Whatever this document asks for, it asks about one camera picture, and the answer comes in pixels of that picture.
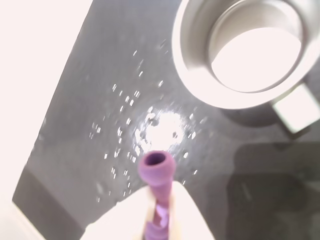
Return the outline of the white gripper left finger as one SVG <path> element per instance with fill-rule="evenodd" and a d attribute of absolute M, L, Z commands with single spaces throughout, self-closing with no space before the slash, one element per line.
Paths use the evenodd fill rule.
<path fill-rule="evenodd" d="M 152 220 L 152 192 L 144 186 L 89 224 L 85 240 L 141 240 Z"/>

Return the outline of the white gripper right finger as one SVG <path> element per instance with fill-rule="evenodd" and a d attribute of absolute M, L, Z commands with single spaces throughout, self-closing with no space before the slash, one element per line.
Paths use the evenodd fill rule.
<path fill-rule="evenodd" d="M 172 183 L 169 199 L 170 240 L 214 240 L 203 215 L 188 193 L 178 181 Z"/>

